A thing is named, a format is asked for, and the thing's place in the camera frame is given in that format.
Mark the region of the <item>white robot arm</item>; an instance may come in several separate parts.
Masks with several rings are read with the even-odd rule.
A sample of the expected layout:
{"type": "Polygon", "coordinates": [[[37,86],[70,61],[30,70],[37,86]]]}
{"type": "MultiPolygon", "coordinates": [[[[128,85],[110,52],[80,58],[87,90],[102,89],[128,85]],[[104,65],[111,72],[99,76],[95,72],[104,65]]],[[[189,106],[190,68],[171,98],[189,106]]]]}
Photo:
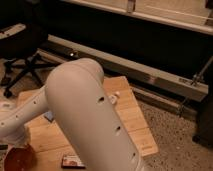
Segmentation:
{"type": "Polygon", "coordinates": [[[57,66],[27,101],[0,114],[0,140],[22,144],[24,125],[50,111],[87,171],[146,171],[103,81],[102,66],[89,58],[57,66]]]}

